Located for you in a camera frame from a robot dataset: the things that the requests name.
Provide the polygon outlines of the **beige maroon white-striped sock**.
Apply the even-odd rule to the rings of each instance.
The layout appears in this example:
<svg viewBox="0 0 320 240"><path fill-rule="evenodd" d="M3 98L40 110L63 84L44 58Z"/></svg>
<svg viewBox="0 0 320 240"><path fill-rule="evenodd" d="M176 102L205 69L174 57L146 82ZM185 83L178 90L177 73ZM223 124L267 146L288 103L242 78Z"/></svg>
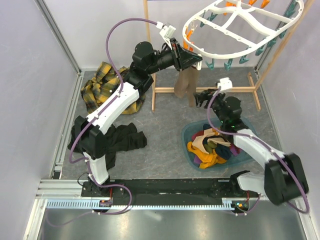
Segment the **beige maroon white-striped sock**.
<svg viewBox="0 0 320 240"><path fill-rule="evenodd" d="M189 92L189 76L190 71L188 69L179 72L178 79L174 86L174 94L178 98L183 98L184 95Z"/></svg>
<svg viewBox="0 0 320 240"><path fill-rule="evenodd" d="M189 105L189 107L194 107L196 105L194 93L196 93L196 91L197 91L197 84L198 84L198 80L199 80L199 71L194 67L190 67L187 70L186 77L187 77L187 83L188 83L187 88L186 88L188 105Z"/></svg>

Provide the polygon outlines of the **navy blue sock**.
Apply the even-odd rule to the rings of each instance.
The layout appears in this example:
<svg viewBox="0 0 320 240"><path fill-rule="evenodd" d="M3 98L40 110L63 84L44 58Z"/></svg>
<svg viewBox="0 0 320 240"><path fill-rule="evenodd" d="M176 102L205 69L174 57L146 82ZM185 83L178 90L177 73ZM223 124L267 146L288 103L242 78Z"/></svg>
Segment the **navy blue sock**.
<svg viewBox="0 0 320 240"><path fill-rule="evenodd" d="M212 131L216 130L214 127L212 127L211 125L209 125L207 123L202 126L202 130L203 131L206 131L206 130L209 130L209 129L211 129Z"/></svg>
<svg viewBox="0 0 320 240"><path fill-rule="evenodd" d="M232 157L232 152L230 151L230 148L221 144L218 144L217 147L214 149L215 153L225 159L225 160L229 160Z"/></svg>

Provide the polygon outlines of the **maroon beige striped sock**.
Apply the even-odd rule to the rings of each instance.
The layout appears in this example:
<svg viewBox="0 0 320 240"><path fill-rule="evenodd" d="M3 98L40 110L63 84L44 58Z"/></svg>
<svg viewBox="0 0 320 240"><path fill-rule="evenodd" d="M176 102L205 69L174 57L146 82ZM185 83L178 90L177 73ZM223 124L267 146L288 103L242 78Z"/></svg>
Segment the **maroon beige striped sock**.
<svg viewBox="0 0 320 240"><path fill-rule="evenodd" d="M192 146L199 149L201 152L208 154L208 151L205 149L203 141L207 137L207 133L204 135L197 136L192 142Z"/></svg>
<svg viewBox="0 0 320 240"><path fill-rule="evenodd" d="M208 149L216 148L218 145L230 147L231 143L227 141L222 135L210 133L204 136L202 145L205 151L207 151Z"/></svg>

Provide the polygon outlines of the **white oval clip hanger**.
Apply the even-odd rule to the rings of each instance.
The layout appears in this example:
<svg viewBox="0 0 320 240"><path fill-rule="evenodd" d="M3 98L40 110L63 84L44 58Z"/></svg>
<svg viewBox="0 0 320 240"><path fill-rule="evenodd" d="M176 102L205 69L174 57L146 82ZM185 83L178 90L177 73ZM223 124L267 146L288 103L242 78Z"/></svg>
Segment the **white oval clip hanger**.
<svg viewBox="0 0 320 240"><path fill-rule="evenodd" d="M292 0L284 13L266 9L253 0L215 0L191 16L182 28L183 45L203 58L213 70L222 63L242 65L252 56L260 56L282 39L301 18L302 0Z"/></svg>

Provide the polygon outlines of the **mustard yellow sock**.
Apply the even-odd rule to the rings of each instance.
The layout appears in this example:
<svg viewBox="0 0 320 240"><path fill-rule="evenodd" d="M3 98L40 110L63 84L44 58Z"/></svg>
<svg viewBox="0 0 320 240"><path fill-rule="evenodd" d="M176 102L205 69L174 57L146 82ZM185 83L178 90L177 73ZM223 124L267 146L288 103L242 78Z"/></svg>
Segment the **mustard yellow sock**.
<svg viewBox="0 0 320 240"><path fill-rule="evenodd" d="M202 152L197 147L193 146L193 143L191 141L187 143L187 150L195 154L202 162L205 162L207 160L208 154Z"/></svg>
<svg viewBox="0 0 320 240"><path fill-rule="evenodd" d="M201 163L199 164L200 169L207 169L213 165L225 164L227 162L227 160L220 157L214 149L211 151L211 153L199 151L197 156L201 160Z"/></svg>

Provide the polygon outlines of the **maroon purple striped sock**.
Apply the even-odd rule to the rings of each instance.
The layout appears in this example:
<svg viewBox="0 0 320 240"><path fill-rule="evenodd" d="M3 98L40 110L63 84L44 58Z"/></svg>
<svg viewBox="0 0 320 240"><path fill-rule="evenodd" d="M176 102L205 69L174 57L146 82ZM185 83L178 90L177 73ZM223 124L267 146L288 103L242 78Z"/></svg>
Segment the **maroon purple striped sock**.
<svg viewBox="0 0 320 240"><path fill-rule="evenodd" d="M200 165L202 163L202 160L196 155L193 159L193 163Z"/></svg>
<svg viewBox="0 0 320 240"><path fill-rule="evenodd" d="M242 150L240 148L238 148L237 146L235 146L234 144L232 144L229 147L229 149L230 149L230 152L232 153L232 155L235 157L238 156L242 152Z"/></svg>

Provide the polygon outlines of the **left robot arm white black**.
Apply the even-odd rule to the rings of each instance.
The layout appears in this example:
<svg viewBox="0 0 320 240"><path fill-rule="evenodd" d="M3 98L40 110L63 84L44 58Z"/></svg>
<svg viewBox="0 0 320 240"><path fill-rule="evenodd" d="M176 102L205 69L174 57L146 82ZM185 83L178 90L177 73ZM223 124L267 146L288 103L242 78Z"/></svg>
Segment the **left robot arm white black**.
<svg viewBox="0 0 320 240"><path fill-rule="evenodd" d="M168 67L181 72L200 66L202 60L200 54L185 49L175 38L169 39L162 50L155 50L148 41L140 42L135 46L128 73L114 93L87 117L76 118L71 150L79 149L83 154L95 194L104 197L110 191L107 155L114 152L114 121L147 92L154 82L153 74Z"/></svg>

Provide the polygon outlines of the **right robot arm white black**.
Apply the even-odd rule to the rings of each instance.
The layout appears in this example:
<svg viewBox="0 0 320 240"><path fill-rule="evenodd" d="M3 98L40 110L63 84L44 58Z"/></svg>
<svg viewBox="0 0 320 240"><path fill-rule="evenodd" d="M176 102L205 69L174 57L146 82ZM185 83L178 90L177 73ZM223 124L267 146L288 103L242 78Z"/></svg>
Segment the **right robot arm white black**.
<svg viewBox="0 0 320 240"><path fill-rule="evenodd" d="M221 126L223 138L247 153L263 168L262 175L241 171L230 177L229 191L235 197L246 191L265 195L278 206L302 197L308 204L309 186L301 159L294 153L284 153L257 137L243 122L241 101L227 97L221 90L207 89L194 94L196 106L207 110L207 118L214 112Z"/></svg>

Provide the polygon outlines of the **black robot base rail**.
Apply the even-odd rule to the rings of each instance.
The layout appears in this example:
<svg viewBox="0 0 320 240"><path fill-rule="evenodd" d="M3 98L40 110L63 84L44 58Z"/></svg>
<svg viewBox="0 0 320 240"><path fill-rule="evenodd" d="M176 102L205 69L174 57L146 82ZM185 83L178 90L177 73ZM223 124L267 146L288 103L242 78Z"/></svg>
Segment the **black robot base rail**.
<svg viewBox="0 0 320 240"><path fill-rule="evenodd" d="M120 187L101 188L93 181L83 183L82 197L111 197L112 202L131 204L200 205L221 204L223 198L247 199L247 192L236 190L228 178L179 178L179 179L115 179L109 182Z"/></svg>

